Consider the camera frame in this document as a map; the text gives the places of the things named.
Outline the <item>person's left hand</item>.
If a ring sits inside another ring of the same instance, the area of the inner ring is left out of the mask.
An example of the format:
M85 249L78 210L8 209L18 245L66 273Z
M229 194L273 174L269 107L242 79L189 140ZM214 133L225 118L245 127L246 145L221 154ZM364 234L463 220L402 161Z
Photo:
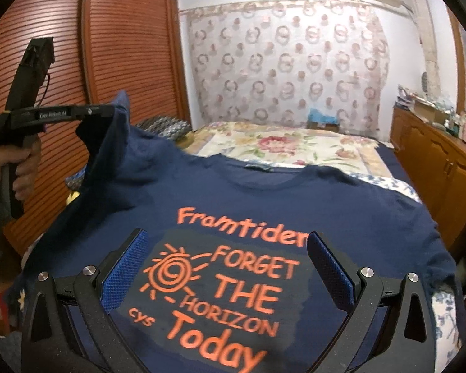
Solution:
M29 147L0 146L0 191L1 170L8 164L16 165L12 190L15 198L24 201L33 192L41 161L41 140L35 136Z

